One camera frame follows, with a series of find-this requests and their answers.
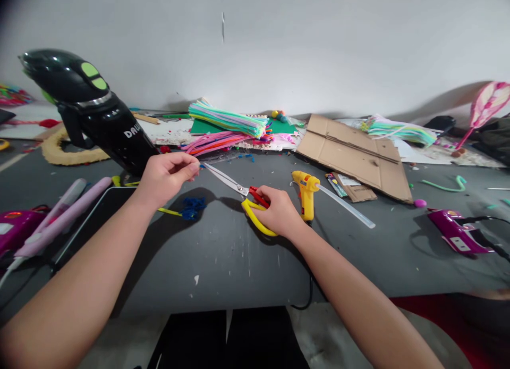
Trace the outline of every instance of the white wall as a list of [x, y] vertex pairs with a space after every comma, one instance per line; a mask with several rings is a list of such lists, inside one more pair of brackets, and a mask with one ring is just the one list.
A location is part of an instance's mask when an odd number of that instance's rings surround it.
[[0, 81], [36, 97], [16, 56], [42, 47], [79, 54], [145, 108], [205, 96], [409, 119], [510, 80], [510, 0], [12, 0], [4, 13]]

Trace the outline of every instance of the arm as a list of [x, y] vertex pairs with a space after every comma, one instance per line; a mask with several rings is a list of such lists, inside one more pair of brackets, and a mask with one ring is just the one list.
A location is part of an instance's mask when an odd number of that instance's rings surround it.
[[152, 215], [199, 168], [185, 153], [149, 159], [131, 198], [3, 328], [9, 368], [79, 364], [112, 312]]
[[442, 368], [402, 312], [360, 271], [308, 227], [288, 194], [262, 186], [271, 204], [256, 212], [268, 228], [289, 239], [306, 260], [329, 302], [365, 357], [376, 368]]

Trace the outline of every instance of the yellow glue gun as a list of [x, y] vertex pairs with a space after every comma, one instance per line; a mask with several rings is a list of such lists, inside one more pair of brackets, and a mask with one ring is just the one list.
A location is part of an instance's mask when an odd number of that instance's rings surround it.
[[320, 180], [302, 171], [294, 171], [292, 179], [299, 185], [301, 196], [301, 217], [304, 221], [313, 220], [313, 193], [319, 190]]

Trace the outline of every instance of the yellow scissors handle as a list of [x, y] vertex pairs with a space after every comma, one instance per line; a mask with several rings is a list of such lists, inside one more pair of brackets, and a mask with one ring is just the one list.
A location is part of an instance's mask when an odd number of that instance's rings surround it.
[[250, 218], [250, 220], [253, 222], [253, 224], [255, 224], [255, 227], [257, 227], [259, 229], [260, 232], [262, 232], [263, 234], [267, 235], [267, 236], [278, 236], [277, 234], [275, 234], [273, 231], [271, 231], [270, 229], [267, 229], [258, 219], [257, 217], [255, 216], [255, 214], [253, 213], [253, 210], [252, 208], [256, 208], [256, 209], [260, 209], [261, 211], [265, 211], [266, 209], [262, 206], [259, 206], [258, 204], [255, 204], [254, 202], [248, 200], [248, 199], [245, 199], [242, 203], [241, 203], [244, 211], [246, 212], [246, 214], [248, 215], [248, 217]]
[[9, 142], [4, 139], [0, 139], [0, 151], [5, 150], [9, 147]]

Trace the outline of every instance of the pink feather craft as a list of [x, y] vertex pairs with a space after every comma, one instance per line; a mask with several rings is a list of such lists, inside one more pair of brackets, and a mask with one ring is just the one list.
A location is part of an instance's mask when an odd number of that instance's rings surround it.
[[459, 149], [468, 139], [469, 135], [482, 127], [487, 121], [501, 110], [510, 100], [510, 84], [505, 82], [491, 82], [484, 86], [471, 104], [471, 123], [469, 131], [455, 147]]
[[181, 147], [187, 154], [199, 156], [211, 151], [233, 146], [240, 141], [253, 139], [253, 137], [236, 131], [222, 131], [213, 134], [206, 134], [188, 144]]

